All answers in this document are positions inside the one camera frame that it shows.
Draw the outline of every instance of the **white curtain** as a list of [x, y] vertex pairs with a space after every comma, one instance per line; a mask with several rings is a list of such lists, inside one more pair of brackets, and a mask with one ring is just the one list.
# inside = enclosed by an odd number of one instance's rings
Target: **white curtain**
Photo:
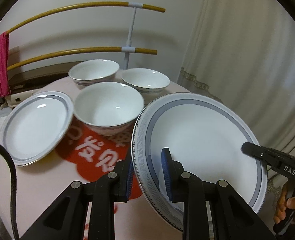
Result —
[[[232, 109], [261, 145], [295, 155], [295, 22], [276, 0], [203, 0], [178, 83]], [[285, 181], [269, 181], [270, 228]]]

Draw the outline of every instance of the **pink cloth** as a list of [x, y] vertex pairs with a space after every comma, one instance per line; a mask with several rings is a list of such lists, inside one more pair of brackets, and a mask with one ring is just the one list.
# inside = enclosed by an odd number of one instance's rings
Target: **pink cloth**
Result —
[[11, 93], [6, 69], [8, 52], [9, 35], [4, 32], [0, 35], [0, 97], [5, 97]]

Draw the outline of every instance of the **yellow wooden rail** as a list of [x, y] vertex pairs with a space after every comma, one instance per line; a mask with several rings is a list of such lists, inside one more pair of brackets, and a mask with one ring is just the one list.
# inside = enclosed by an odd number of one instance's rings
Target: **yellow wooden rail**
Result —
[[[40, 60], [48, 59], [48, 58], [73, 55], [73, 54], [81, 54], [81, 53], [92, 53], [92, 52], [122, 52], [122, 47], [92, 47], [92, 48], [62, 50], [62, 51], [53, 52], [53, 53], [45, 54], [38, 57], [33, 57], [30, 59], [18, 62], [14, 65], [9, 66], [7, 70], [11, 70], [17, 67], [21, 67], [21, 66], [24, 66], [33, 62], [37, 62]], [[135, 48], [135, 53], [157, 55], [157, 50]]]
[[[69, 10], [73, 10], [73, 9], [79, 9], [79, 8], [87, 8], [87, 7], [99, 7], [99, 6], [121, 6], [121, 7], [128, 7], [129, 6], [129, 2], [117, 2], [117, 1], [105, 1], [105, 2], [86, 2], [86, 3], [79, 3], [79, 4], [73, 4], [73, 5], [68, 5], [68, 6], [64, 6], [64, 7], [60, 7], [60, 8], [56, 8], [44, 13], [40, 13], [38, 15], [35, 15], [33, 17], [31, 17], [30, 19], [27, 19], [21, 23], [19, 23], [18, 25], [14, 26], [13, 28], [11, 28], [10, 30], [8, 30], [6, 33], [10, 34], [11, 32], [15, 31], [16, 29], [30, 23], [33, 22], [35, 20], [38, 20], [40, 18], [43, 18], [45, 16], [49, 16], [55, 13], [59, 13], [59, 12], [64, 12], [64, 11], [69, 11]], [[158, 12], [165, 12], [164, 8], [161, 7], [156, 7], [153, 5], [148, 5], [148, 4], [144, 4], [142, 6], [143, 9], [147, 9], [147, 10], [152, 10], [152, 11], [158, 11]]]

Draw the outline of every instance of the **human hand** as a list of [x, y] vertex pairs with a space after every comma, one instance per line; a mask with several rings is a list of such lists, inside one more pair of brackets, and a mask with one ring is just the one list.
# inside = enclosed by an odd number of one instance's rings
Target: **human hand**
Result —
[[274, 222], [279, 224], [282, 220], [286, 217], [286, 209], [294, 209], [295, 210], [295, 197], [289, 198], [287, 201], [285, 199], [287, 194], [287, 183], [284, 184], [281, 196], [277, 202], [275, 215], [274, 215]]

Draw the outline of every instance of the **oval plate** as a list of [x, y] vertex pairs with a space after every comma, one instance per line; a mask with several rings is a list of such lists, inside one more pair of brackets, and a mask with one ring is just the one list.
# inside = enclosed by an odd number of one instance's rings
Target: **oval plate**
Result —
[[35, 94], [20, 103], [0, 131], [0, 143], [17, 166], [30, 165], [61, 141], [73, 118], [73, 102], [62, 92]]
[[258, 213], [267, 172], [259, 160], [242, 153], [246, 141], [258, 145], [249, 127], [221, 103], [192, 93], [160, 97], [142, 111], [132, 135], [132, 161], [142, 192], [166, 221], [183, 229], [183, 203], [169, 202], [161, 168], [161, 150], [168, 147], [185, 171], [212, 183], [228, 181]]

